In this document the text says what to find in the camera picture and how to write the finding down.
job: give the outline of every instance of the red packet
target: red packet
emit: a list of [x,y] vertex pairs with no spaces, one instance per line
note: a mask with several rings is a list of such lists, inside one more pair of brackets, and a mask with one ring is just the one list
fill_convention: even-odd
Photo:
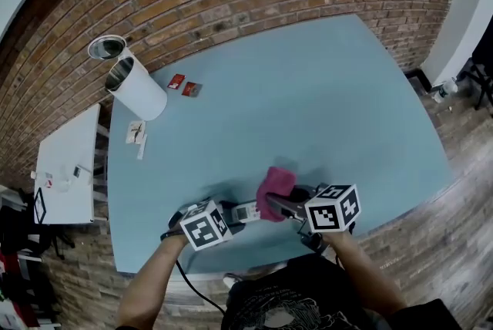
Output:
[[181,85],[184,80],[185,80],[184,75],[175,74],[173,79],[171,79],[171,81],[169,82],[168,88],[178,90],[179,85]]
[[187,97],[197,97],[199,95],[199,91],[202,89],[202,85],[194,82],[187,82],[185,88],[182,91],[182,96]]

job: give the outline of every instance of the pink towel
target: pink towel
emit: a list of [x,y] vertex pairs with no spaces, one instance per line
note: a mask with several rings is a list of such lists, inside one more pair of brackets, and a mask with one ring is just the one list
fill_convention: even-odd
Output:
[[295,183],[296,175],[291,171],[279,167],[269,168],[267,176],[257,190],[257,208],[260,212],[260,219],[271,222],[281,222],[285,219],[284,216],[270,209],[266,194],[276,193],[281,196],[289,196]]

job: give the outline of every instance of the black and white cube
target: black and white cube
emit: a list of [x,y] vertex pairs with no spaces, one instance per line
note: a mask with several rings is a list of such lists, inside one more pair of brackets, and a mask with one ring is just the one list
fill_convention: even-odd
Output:
[[313,233],[344,231],[361,213],[356,185],[330,185],[305,203]]
[[212,200],[189,207],[179,224],[196,251],[233,238],[216,203]]

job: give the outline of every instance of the forearm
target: forearm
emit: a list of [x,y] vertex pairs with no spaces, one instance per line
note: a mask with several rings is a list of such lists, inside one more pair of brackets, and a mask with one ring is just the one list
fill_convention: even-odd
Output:
[[139,330],[153,328],[163,305],[169,276],[185,244],[181,237],[170,237],[161,243],[126,289],[118,310],[118,326]]
[[384,275],[349,233],[324,239],[336,251],[363,307],[388,317],[407,306],[397,285]]

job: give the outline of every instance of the light blue tabletop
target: light blue tabletop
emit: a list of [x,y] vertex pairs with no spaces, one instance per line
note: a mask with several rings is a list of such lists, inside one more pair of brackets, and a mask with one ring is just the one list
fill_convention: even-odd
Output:
[[[137,272],[169,217],[213,193],[254,200],[269,166],[299,184],[356,184],[355,234],[391,221],[452,180],[442,145],[395,61],[355,15],[318,19],[215,46],[153,74],[202,83],[166,89],[147,123],[144,159],[125,144],[136,116],[117,99],[109,140],[109,217],[118,271]],[[235,271],[310,253],[297,224],[257,221],[180,261],[189,273]]]

